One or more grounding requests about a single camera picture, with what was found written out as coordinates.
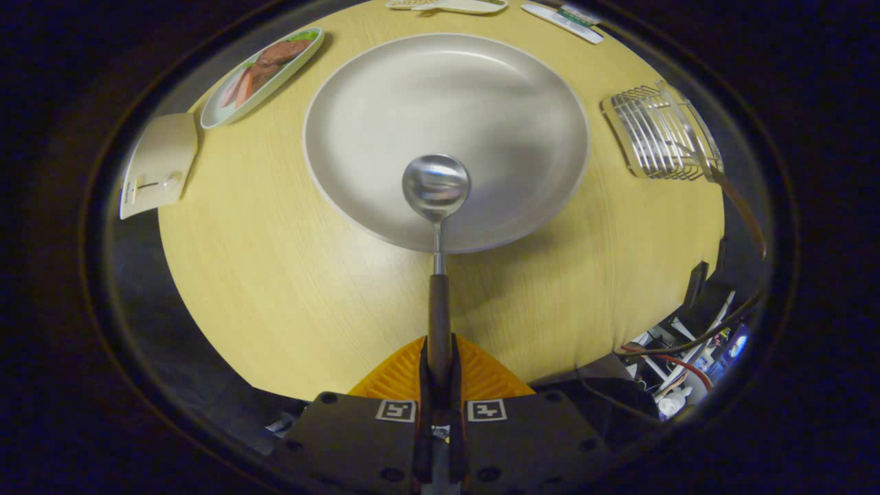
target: utensil handle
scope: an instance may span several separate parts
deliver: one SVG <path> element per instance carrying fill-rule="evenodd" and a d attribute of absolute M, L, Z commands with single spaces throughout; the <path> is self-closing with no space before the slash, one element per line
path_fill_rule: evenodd
<path fill-rule="evenodd" d="M 442 3 L 443 3 L 442 1 L 437 1 L 437 2 L 434 2 L 433 4 L 416 5 L 415 7 L 410 9 L 410 11 L 433 11 L 434 9 L 439 7 Z"/>
<path fill-rule="evenodd" d="M 444 389 L 448 384 L 451 363 L 449 278 L 446 275 L 432 275 L 428 315 L 428 369 L 437 388 Z"/>
<path fill-rule="evenodd" d="M 755 218 L 755 214 L 752 213 L 752 209 L 749 208 L 749 204 L 739 195 L 737 188 L 734 187 L 733 183 L 730 182 L 724 174 L 715 173 L 713 178 L 715 179 L 715 182 L 721 186 L 721 191 L 723 191 L 730 199 L 730 202 L 733 203 L 733 206 L 739 212 L 739 216 L 743 218 L 745 228 L 748 229 L 749 235 L 751 235 L 752 240 L 754 240 L 755 247 L 758 249 L 758 253 L 763 260 L 767 255 L 767 245 L 764 241 L 764 234 L 761 232 L 761 225 Z"/>

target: sliced meat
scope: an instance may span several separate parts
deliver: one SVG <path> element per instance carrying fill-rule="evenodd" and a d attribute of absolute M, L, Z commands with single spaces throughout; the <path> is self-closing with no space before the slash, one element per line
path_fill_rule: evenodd
<path fill-rule="evenodd" d="M 257 59 L 257 63 L 262 65 L 277 65 L 290 62 L 294 58 L 297 58 L 297 55 L 303 53 L 310 44 L 312 44 L 311 40 L 280 41 L 263 50 L 263 53 L 260 54 L 260 58 Z"/>
<path fill-rule="evenodd" d="M 241 83 L 238 85 L 238 94 L 235 98 L 235 108 L 241 107 L 248 98 L 253 94 L 253 74 L 251 71 L 248 71 L 242 78 Z"/>
<path fill-rule="evenodd" d="M 224 91 L 223 96 L 220 97 L 220 108 L 223 108 L 233 101 L 235 101 L 235 96 L 238 94 L 238 85 L 241 84 L 241 80 L 245 77 L 245 74 L 250 70 L 244 69 L 242 70 L 228 86 L 226 86 L 226 91 Z"/>
<path fill-rule="evenodd" d="M 251 66 L 251 75 L 253 76 L 253 89 L 251 94 L 257 92 L 264 84 L 267 83 L 275 74 L 281 70 L 281 65 L 260 65 L 255 63 Z"/>

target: oval serving plate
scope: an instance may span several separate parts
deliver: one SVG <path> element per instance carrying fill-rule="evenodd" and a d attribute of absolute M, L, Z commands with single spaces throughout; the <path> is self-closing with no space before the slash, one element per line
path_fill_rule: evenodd
<path fill-rule="evenodd" d="M 309 44 L 295 58 L 287 62 L 257 64 L 260 56 L 275 45 L 284 42 L 294 43 L 302 41 L 309 41 Z M 265 100 L 268 95 L 278 89 L 284 81 L 302 68 L 312 58 L 312 55 L 318 51 L 323 42 L 324 31 L 319 27 L 313 27 L 312 29 L 288 33 L 268 44 L 257 53 L 247 57 L 208 98 L 208 102 L 205 104 L 204 110 L 202 110 L 202 118 L 200 119 L 202 127 L 204 129 L 211 129 L 212 127 L 235 122 L 247 115 L 261 101 Z M 298 49 L 290 44 L 286 47 L 291 47 L 293 50 Z M 270 52 L 263 60 L 272 61 L 273 59 L 283 60 L 283 50 L 281 50 L 280 54 Z M 272 75 L 275 67 L 277 67 L 277 71 Z M 247 85 L 250 85 L 250 91 L 247 91 Z"/>

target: black cable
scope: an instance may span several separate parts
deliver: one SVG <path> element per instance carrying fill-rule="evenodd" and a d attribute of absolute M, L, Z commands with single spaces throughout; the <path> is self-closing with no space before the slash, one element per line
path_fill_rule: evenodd
<path fill-rule="evenodd" d="M 603 399 L 608 401 L 611 405 L 613 405 L 617 408 L 620 408 L 622 410 L 625 410 L 626 412 L 632 414 L 633 416 L 638 417 L 639 419 L 642 419 L 644 421 L 647 421 L 648 423 L 651 423 L 652 425 L 657 426 L 657 425 L 663 424 L 663 421 L 660 421 L 656 417 L 651 417 L 648 414 L 646 414 L 644 411 L 638 410 L 634 407 L 627 406 L 626 404 L 618 401 L 617 399 L 610 397 L 608 395 L 605 395 L 602 392 L 599 392 L 598 390 L 596 390 L 595 388 L 587 385 L 587 380 L 584 379 L 583 376 L 581 376 L 580 369 L 575 368 L 575 374 L 577 375 L 577 379 L 581 382 L 581 385 L 583 385 L 583 387 L 586 388 L 587 391 L 590 392 L 591 394 L 602 397 Z"/>
<path fill-rule="evenodd" d="M 723 319 L 718 325 L 715 326 L 714 329 L 708 330 L 705 334 L 698 337 L 693 342 L 689 342 L 684 345 L 680 345 L 679 347 L 670 347 L 668 349 L 646 349 L 645 351 L 634 351 L 634 352 L 616 352 L 613 354 L 615 356 L 620 356 L 622 358 L 627 358 L 630 356 L 645 356 L 648 354 L 674 354 L 676 352 L 687 351 L 692 347 L 700 345 L 710 338 L 720 334 L 724 329 L 730 326 L 730 324 L 743 316 L 748 310 L 752 309 L 755 305 L 758 304 L 760 300 L 761 294 L 760 292 L 756 292 L 755 295 L 751 296 L 749 299 L 743 303 L 736 311 L 730 314 L 727 318 Z"/>

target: red wire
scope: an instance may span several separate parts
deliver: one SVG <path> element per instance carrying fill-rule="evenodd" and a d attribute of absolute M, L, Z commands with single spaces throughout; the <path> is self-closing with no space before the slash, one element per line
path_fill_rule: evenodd
<path fill-rule="evenodd" d="M 638 352 L 637 349 L 633 349 L 632 347 L 626 347 L 625 345 L 621 346 L 620 348 L 626 352 Z M 706 376 L 706 374 L 704 374 L 702 371 L 697 369 L 696 366 L 688 365 L 686 362 L 682 361 L 681 359 L 676 359 L 672 356 L 667 356 L 665 354 L 650 354 L 649 356 L 652 358 L 666 359 L 667 361 L 672 361 L 673 363 L 675 363 L 677 365 L 684 366 L 685 369 L 694 372 L 694 374 L 696 374 L 697 377 L 700 378 L 700 380 L 703 382 L 703 385 L 706 386 L 707 391 L 712 389 L 712 381 L 709 379 L 709 377 Z"/>

